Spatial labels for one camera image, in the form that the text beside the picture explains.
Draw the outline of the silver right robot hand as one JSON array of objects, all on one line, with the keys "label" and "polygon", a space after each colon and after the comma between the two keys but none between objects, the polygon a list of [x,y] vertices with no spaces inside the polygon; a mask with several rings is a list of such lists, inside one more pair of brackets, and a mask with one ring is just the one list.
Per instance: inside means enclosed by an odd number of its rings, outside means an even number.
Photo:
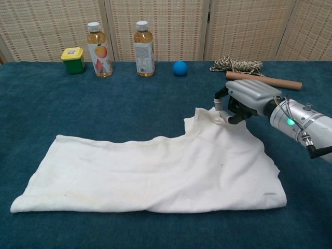
[{"label": "silver right robot hand", "polygon": [[281,94],[259,80],[231,80],[215,93],[214,107],[226,123],[236,125],[252,116],[266,116],[269,103]]}]

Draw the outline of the white T-shirt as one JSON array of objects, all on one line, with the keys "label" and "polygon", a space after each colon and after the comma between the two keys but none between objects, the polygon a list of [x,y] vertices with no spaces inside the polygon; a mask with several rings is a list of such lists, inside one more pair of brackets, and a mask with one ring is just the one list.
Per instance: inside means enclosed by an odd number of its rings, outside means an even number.
[{"label": "white T-shirt", "polygon": [[12,213],[204,213],[284,207],[279,169],[245,122],[197,108],[185,133],[113,143],[58,135]]}]

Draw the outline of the brown cardboard tube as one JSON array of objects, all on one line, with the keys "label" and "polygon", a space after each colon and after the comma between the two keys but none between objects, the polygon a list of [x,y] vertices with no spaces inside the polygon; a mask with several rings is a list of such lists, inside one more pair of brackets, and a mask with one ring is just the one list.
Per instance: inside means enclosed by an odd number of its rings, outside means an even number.
[{"label": "brown cardboard tube", "polygon": [[298,81],[241,74],[241,73],[236,73],[236,72],[231,72],[231,71],[226,72],[226,78],[231,79],[231,80],[240,80],[240,79],[260,80],[273,87],[280,87],[280,88],[291,89],[291,90],[301,90],[301,88],[302,88],[302,83],[298,82]]}]

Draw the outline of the blue ball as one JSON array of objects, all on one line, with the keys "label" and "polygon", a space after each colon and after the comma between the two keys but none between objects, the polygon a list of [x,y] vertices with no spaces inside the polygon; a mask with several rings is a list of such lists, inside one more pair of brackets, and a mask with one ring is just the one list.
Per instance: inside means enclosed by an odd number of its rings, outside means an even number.
[{"label": "blue ball", "polygon": [[188,72],[187,64],[184,61],[176,61],[173,64],[173,74],[176,76],[185,76]]}]

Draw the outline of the woven bamboo folding screen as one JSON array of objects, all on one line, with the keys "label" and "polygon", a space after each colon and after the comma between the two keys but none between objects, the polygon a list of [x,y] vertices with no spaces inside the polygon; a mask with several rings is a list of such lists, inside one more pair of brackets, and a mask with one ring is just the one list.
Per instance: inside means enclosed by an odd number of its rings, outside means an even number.
[{"label": "woven bamboo folding screen", "polygon": [[137,21],[158,61],[332,61],[332,0],[0,0],[0,65],[58,62],[99,22],[114,61],[133,61]]}]

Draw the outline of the tea bottle with text label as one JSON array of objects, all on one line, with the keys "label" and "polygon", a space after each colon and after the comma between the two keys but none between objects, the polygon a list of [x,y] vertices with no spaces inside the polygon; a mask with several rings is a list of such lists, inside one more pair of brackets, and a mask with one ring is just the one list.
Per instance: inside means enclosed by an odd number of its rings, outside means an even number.
[{"label": "tea bottle with text label", "polygon": [[152,76],[155,72],[154,37],[148,30],[147,21],[136,23],[134,51],[137,74],[144,77]]}]

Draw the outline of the blue table cloth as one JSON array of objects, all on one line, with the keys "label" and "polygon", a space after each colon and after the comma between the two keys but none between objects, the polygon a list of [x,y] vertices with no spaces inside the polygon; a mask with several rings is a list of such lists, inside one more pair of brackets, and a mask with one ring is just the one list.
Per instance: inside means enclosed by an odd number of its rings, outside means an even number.
[{"label": "blue table cloth", "polygon": [[184,118],[209,109],[225,84],[210,62],[171,62],[150,78],[116,62],[99,78],[86,64],[70,75],[63,63],[0,66],[0,249],[332,249],[332,164],[310,159],[298,143],[252,117],[247,128],[280,169],[281,209],[203,214],[33,212],[13,214],[58,134],[93,140],[145,141],[184,133]]}]

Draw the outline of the tea bottle with fruit label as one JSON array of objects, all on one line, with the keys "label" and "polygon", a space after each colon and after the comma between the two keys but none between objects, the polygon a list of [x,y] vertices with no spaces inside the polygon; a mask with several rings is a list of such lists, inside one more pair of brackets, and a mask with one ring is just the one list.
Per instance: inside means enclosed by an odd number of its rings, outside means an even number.
[{"label": "tea bottle with fruit label", "polygon": [[113,67],[106,35],[99,22],[89,22],[88,31],[87,43],[95,74],[98,77],[108,77],[113,73]]}]

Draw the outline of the green jar with yellow lid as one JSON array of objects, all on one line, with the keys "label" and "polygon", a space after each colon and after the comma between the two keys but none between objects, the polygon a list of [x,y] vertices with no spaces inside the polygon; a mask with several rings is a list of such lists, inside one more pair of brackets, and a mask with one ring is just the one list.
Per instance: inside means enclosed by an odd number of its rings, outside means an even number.
[{"label": "green jar with yellow lid", "polygon": [[66,48],[61,60],[69,74],[81,74],[85,70],[83,49],[80,47]]}]

